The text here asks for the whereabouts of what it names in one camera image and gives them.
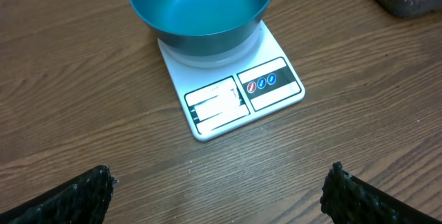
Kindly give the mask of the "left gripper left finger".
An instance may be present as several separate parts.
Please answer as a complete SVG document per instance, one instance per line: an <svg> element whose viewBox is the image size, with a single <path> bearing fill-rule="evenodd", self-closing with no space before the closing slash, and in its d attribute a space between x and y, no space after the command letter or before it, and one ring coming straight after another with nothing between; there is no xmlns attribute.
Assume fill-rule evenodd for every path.
<svg viewBox="0 0 442 224"><path fill-rule="evenodd" d="M1 213L1 222L102 224L113 197L115 183L110 167L98 165Z"/></svg>

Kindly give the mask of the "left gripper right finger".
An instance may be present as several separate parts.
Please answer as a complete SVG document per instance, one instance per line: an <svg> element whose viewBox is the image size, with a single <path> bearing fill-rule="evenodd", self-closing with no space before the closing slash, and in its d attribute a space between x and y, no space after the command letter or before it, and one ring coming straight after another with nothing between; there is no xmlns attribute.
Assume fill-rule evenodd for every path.
<svg viewBox="0 0 442 224"><path fill-rule="evenodd" d="M329 170L320 198L321 212L334 223L441 224L343 170L335 162Z"/></svg>

